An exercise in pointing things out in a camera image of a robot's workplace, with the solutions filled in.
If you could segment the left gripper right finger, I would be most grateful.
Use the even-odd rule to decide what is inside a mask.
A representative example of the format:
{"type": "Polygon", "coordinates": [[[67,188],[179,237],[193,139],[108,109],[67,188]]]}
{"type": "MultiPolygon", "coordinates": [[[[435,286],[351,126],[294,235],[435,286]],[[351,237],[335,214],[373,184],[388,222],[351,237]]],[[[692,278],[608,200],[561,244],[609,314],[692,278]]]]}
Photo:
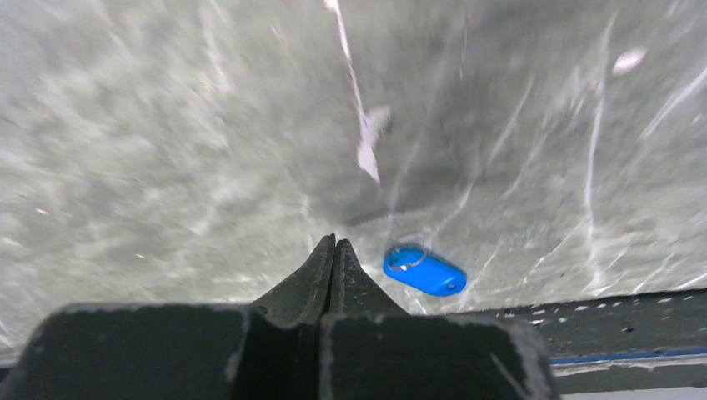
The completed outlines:
{"type": "Polygon", "coordinates": [[[524,321],[473,314],[354,312],[341,305],[361,267],[333,254],[332,306],[319,324],[321,399],[556,399],[544,340],[524,321]]]}

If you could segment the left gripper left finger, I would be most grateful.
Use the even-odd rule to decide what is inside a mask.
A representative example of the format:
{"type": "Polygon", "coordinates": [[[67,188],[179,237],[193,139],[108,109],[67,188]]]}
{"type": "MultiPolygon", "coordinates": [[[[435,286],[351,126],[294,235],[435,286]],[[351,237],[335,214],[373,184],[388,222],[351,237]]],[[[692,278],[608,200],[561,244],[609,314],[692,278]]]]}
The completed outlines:
{"type": "Polygon", "coordinates": [[[85,302],[34,329],[4,399],[315,399],[336,240],[256,301],[85,302]]]}

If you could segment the blue key tag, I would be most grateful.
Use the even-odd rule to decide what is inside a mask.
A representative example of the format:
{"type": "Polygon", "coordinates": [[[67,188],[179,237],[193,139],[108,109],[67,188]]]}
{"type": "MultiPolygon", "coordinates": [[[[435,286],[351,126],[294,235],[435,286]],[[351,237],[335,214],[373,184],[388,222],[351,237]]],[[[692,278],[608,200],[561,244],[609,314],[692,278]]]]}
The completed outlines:
{"type": "Polygon", "coordinates": [[[384,273],[393,280],[430,296],[445,298],[461,293],[468,279],[462,270],[423,247],[392,247],[384,256],[384,273]]]}

